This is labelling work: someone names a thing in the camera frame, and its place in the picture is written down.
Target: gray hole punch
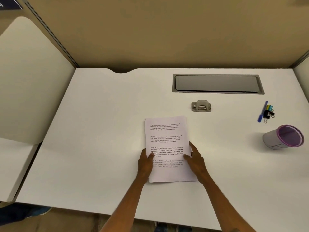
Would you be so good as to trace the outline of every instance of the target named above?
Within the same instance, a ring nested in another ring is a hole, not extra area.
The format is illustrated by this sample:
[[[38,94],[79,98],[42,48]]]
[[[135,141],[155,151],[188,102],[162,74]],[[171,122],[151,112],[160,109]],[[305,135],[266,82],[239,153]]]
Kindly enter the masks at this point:
[[[211,112],[211,104],[207,100],[198,100],[191,103],[192,111]]]

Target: sign with white number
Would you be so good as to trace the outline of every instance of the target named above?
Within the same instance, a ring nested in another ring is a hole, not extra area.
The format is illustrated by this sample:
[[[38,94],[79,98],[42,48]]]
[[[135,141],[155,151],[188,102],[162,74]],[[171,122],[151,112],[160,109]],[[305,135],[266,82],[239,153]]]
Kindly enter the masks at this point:
[[[21,5],[16,0],[0,0],[0,10],[20,10]]]

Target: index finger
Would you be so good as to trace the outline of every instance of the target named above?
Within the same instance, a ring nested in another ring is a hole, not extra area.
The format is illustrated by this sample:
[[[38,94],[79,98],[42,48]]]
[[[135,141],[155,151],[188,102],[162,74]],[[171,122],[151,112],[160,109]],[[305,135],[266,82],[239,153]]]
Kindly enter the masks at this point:
[[[146,155],[146,148],[144,148],[142,151],[141,151],[141,156],[140,158],[147,158],[147,155]]]
[[[198,150],[197,150],[197,148],[195,147],[195,145],[193,145],[192,144],[192,142],[189,142],[189,146],[191,147],[191,149],[192,149],[192,151],[193,151],[193,154],[192,154],[192,156],[195,156],[195,155],[201,155],[199,152],[198,152]]]

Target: pen holder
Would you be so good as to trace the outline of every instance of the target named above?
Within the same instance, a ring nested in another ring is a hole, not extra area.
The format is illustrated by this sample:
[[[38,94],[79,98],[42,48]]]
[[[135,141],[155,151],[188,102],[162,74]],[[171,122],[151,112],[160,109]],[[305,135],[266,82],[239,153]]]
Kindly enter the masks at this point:
[[[287,147],[300,147],[304,143],[301,131],[292,125],[281,125],[277,129],[265,133],[263,142],[274,150]]]

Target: person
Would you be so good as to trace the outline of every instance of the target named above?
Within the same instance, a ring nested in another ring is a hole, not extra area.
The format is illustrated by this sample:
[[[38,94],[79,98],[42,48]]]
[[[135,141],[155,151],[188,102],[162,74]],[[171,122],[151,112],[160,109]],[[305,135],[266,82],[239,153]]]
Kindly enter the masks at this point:
[[[192,149],[191,157],[184,154],[184,159],[188,162],[192,172],[203,184],[211,204],[216,213],[217,219],[223,232],[256,232],[234,209],[219,187],[209,175],[204,158],[197,148],[189,142]],[[146,149],[143,149],[138,160],[137,176],[122,201],[107,220],[101,232],[130,232],[137,204],[141,196],[144,184],[147,182],[152,171],[152,160],[154,154],[146,156]]]

